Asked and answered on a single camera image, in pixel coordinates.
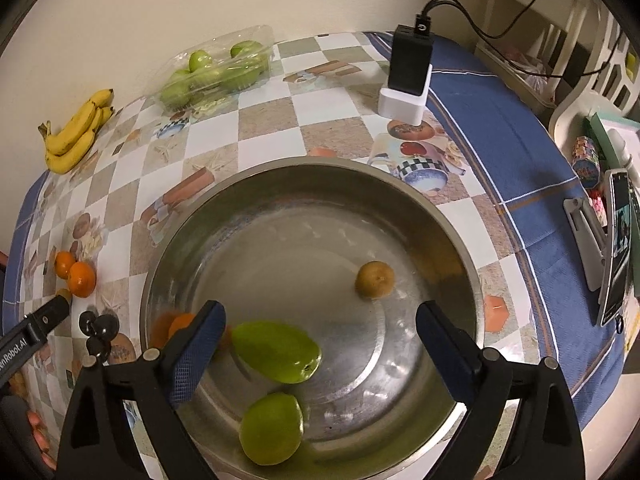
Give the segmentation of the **black power bank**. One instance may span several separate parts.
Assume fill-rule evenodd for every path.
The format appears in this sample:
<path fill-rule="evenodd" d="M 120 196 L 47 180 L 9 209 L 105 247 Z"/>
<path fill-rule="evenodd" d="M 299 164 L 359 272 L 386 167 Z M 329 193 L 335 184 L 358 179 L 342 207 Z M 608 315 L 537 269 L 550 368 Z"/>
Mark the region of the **black power bank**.
<path fill-rule="evenodd" d="M 426 84 L 433 44 L 428 16 L 418 14 L 413 26 L 398 25 L 393 33 L 388 88 L 420 96 Z"/>

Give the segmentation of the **large steel bowl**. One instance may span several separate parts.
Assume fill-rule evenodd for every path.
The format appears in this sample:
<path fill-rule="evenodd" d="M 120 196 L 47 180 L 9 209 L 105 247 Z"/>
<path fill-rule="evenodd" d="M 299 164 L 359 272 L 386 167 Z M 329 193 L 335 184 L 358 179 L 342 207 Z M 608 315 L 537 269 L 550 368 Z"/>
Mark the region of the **large steel bowl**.
<path fill-rule="evenodd" d="M 356 293 L 359 269 L 395 272 L 380 299 Z M 280 385 L 217 351 L 179 416 L 218 474 L 239 479 L 385 479 L 431 452 L 462 415 L 416 333 L 434 300 L 484 339 L 480 278 L 457 231 L 424 196 L 386 172 L 339 158 L 297 157 L 216 184 L 172 220 L 151 261 L 140 339 L 163 312 L 220 302 L 229 326 L 273 320 L 321 348 L 316 374 L 289 386 L 303 441 L 278 466 L 243 453 L 244 411 Z"/>

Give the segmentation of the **green box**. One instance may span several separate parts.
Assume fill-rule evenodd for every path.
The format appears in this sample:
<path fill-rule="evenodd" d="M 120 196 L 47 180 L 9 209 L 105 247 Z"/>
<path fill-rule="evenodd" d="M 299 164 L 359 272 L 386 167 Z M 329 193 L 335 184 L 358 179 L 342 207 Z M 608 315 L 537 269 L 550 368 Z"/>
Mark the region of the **green box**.
<path fill-rule="evenodd" d="M 639 123 L 611 113 L 597 112 L 587 118 L 608 168 L 639 169 Z"/>

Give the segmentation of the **checkered blue tablecloth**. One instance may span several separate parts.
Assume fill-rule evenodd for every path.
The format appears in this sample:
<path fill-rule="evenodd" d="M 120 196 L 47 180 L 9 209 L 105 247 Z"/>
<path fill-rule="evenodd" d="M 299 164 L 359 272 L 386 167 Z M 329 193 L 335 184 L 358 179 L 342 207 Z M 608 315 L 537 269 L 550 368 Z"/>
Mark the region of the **checkered blue tablecloth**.
<path fill-rule="evenodd" d="M 116 315 L 115 356 L 138 356 L 144 285 L 172 220 L 242 171 L 345 159 L 405 182 L 446 217 L 480 278 L 484 343 L 514 361 L 554 356 L 589 422 L 620 379 L 625 339 L 597 324 L 598 297 L 582 274 L 563 208 L 582 194 L 576 174 L 520 99 L 444 38 L 420 125 L 378 116 L 389 45 L 374 32 L 278 44 L 271 78 L 207 119 L 151 99 L 124 107 L 77 169 L 29 190 L 6 283 L 12 315 L 54 294 L 54 255 L 71 250 L 98 276 L 75 310 Z"/>

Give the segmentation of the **yellow banana bunch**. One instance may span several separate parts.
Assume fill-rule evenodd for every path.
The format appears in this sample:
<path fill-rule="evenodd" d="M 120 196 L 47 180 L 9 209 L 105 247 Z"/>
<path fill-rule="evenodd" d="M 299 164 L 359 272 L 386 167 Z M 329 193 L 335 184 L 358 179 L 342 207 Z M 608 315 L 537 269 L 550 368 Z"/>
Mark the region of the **yellow banana bunch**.
<path fill-rule="evenodd" d="M 54 174 L 67 174 L 79 164 L 93 146 L 98 132 L 114 114 L 113 89 L 102 89 L 90 96 L 58 133 L 50 122 L 43 122 L 38 131 L 44 143 L 44 161 Z"/>

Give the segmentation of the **colourful patterned cup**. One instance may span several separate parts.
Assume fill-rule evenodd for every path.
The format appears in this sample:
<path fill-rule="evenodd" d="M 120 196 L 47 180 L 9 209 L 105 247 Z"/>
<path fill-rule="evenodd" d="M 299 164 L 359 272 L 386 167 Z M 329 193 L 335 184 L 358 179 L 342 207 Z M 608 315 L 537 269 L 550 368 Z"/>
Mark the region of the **colourful patterned cup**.
<path fill-rule="evenodd" d="M 586 190 L 596 188 L 601 179 L 599 155 L 589 136 L 578 136 L 572 149 L 572 167 Z"/>

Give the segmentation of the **dark plum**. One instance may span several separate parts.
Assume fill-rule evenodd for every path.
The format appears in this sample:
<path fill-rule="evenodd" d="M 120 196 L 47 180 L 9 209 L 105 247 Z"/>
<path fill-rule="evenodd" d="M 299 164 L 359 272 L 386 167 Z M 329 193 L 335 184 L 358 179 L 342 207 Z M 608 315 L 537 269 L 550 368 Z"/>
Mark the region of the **dark plum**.
<path fill-rule="evenodd" d="M 86 348 L 90 356 L 95 356 L 99 362 L 105 363 L 111 353 L 112 345 L 109 340 L 104 340 L 97 336 L 90 336 L 86 340 Z"/>
<path fill-rule="evenodd" d="M 82 312 L 79 315 L 79 328 L 87 337 L 93 337 L 96 334 L 96 315 L 90 310 Z"/>
<path fill-rule="evenodd" d="M 101 314 L 93 322 L 94 336 L 111 342 L 119 333 L 119 319 L 116 315 Z"/>

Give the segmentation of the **brown longan fruit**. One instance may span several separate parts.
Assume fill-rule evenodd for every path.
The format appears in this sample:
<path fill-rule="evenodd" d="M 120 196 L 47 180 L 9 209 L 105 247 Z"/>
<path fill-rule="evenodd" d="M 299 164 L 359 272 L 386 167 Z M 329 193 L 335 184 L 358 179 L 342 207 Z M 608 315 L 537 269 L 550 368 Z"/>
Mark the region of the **brown longan fruit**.
<path fill-rule="evenodd" d="M 395 286 L 395 272 L 385 262 L 370 261 L 358 271 L 355 281 L 356 293 L 366 299 L 388 296 Z"/>
<path fill-rule="evenodd" d="M 56 294 L 63 297 L 69 304 L 73 303 L 73 295 L 68 289 L 60 288 Z"/>

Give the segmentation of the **clear plastic fruit tray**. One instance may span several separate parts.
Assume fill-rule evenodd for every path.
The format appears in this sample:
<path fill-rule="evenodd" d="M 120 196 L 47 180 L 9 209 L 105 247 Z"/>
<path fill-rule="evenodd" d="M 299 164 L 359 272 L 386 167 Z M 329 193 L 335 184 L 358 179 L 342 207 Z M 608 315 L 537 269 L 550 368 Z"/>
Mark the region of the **clear plastic fruit tray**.
<path fill-rule="evenodd" d="M 169 113 L 206 116 L 271 77 L 274 36 L 255 25 L 181 51 L 158 70 L 145 94 Z"/>

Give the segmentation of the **green mango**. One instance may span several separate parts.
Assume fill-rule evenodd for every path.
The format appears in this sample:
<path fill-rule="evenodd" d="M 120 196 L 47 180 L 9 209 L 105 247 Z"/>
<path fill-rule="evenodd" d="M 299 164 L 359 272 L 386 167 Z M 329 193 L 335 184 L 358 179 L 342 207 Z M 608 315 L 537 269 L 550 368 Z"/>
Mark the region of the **green mango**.
<path fill-rule="evenodd" d="M 273 382 L 306 382 L 322 360 L 320 346 L 301 328 L 276 321 L 250 321 L 235 326 L 232 346 L 250 368 Z"/>
<path fill-rule="evenodd" d="M 276 392 L 246 410 L 239 438 L 243 452 L 254 464 L 274 466 L 295 454 L 303 433 L 303 413 L 296 397 Z"/>

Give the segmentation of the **white chair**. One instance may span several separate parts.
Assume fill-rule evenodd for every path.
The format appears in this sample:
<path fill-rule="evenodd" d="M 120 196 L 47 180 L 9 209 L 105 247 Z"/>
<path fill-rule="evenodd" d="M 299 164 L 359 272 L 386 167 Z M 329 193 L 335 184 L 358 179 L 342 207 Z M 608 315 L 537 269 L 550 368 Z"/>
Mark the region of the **white chair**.
<path fill-rule="evenodd" d="M 601 0 L 488 0 L 476 55 L 564 142 L 598 110 L 639 116 L 639 53 Z"/>

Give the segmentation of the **white charger stand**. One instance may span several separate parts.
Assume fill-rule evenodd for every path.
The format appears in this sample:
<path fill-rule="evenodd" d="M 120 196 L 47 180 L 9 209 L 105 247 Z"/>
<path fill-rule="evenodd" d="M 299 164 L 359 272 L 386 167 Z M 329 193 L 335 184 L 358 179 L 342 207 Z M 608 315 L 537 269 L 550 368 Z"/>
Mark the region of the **white charger stand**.
<path fill-rule="evenodd" d="M 391 120 L 399 120 L 410 126 L 420 125 L 426 109 L 428 92 L 430 92 L 432 71 L 433 65 L 430 64 L 420 96 L 391 89 L 385 81 L 378 92 L 378 114 Z"/>

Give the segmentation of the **smartphone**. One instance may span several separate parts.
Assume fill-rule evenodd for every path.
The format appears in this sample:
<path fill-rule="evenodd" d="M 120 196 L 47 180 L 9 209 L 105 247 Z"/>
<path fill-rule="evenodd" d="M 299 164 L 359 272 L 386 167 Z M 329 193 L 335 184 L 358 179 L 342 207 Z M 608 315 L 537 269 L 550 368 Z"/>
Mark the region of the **smartphone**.
<path fill-rule="evenodd" d="M 605 258 L 600 288 L 598 324 L 605 326 L 623 307 L 629 281 L 631 254 L 631 199 L 626 169 L 605 173 Z"/>

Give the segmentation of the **white phone stand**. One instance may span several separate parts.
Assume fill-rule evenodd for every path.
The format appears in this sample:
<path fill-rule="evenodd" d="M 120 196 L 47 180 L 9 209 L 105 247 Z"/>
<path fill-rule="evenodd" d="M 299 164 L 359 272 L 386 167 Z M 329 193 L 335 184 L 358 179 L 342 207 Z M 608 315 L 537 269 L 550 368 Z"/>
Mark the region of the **white phone stand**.
<path fill-rule="evenodd" d="M 568 198 L 563 208 L 570 222 L 590 292 L 601 288 L 605 234 L 588 197 Z"/>

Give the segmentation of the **orange tangerine large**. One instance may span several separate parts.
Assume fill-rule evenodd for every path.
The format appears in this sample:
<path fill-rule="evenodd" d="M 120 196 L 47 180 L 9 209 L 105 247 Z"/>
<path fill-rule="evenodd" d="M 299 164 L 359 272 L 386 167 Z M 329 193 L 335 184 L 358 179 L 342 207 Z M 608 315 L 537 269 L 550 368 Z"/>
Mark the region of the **orange tangerine large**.
<path fill-rule="evenodd" d="M 77 261 L 68 270 L 66 284 L 74 296 L 88 298 L 96 288 L 96 271 L 91 264 Z"/>

